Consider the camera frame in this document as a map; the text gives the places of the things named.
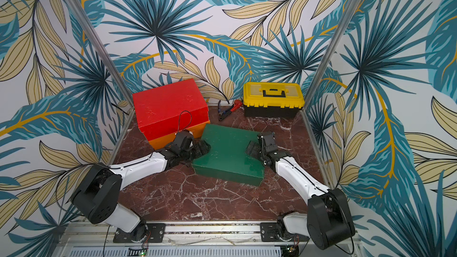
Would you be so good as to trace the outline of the green shoebox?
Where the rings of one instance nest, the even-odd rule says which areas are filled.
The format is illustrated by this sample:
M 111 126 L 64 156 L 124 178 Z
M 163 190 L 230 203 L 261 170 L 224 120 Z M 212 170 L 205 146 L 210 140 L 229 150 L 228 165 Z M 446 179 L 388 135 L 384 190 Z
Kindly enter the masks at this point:
M 264 166 L 245 153 L 249 143 L 256 139 L 257 133 L 253 131 L 208 124 L 202 140 L 211 149 L 195 159 L 192 166 L 201 176 L 258 187 L 264 179 Z

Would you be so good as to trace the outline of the red shoebox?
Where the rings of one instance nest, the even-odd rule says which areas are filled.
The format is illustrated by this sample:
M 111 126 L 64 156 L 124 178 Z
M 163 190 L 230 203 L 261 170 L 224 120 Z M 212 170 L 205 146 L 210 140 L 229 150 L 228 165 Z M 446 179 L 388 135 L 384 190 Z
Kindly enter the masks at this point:
M 209 122 L 209 109 L 193 79 L 133 94 L 139 130 L 154 140 Z

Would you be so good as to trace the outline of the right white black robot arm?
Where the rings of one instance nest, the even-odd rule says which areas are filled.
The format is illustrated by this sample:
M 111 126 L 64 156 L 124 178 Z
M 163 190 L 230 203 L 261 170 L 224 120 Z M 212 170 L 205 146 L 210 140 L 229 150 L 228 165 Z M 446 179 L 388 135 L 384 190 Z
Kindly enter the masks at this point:
M 258 134 L 258 141 L 251 141 L 245 153 L 284 178 L 308 207 L 306 214 L 286 213 L 275 223 L 262 223 L 263 241 L 297 242 L 299 237 L 307 237 L 324 250 L 353 238 L 355 225 L 346 195 L 306 172 L 288 151 L 277 146 L 273 132 Z

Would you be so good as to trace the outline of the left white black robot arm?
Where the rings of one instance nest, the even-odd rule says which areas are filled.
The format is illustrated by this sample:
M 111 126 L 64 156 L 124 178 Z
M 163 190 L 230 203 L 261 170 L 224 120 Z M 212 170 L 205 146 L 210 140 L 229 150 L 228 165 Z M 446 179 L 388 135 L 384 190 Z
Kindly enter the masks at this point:
M 70 201 L 92 224 L 105 222 L 140 242 L 147 235 L 146 222 L 138 214 L 119 203 L 120 191 L 153 174 L 167 171 L 180 163 L 192 162 L 206 155 L 210 145 L 195 141 L 184 130 L 165 148 L 136 160 L 112 166 L 96 164 L 71 195 Z

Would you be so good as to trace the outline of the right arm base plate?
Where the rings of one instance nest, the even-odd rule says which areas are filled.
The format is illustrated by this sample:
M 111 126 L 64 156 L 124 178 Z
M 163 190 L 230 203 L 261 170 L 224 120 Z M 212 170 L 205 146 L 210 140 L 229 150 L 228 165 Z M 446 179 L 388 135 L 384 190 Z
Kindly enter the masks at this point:
M 260 232 L 263 242 L 305 242 L 310 239 L 308 236 L 289 233 L 280 222 L 261 222 Z

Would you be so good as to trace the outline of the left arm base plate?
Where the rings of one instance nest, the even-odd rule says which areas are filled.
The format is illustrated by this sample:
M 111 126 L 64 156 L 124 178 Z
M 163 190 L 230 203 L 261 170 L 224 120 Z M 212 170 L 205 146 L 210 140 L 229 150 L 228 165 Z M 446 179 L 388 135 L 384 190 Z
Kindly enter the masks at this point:
M 114 243 L 161 243 L 165 233 L 164 223 L 140 222 L 131 232 L 126 233 L 117 229 L 114 236 Z

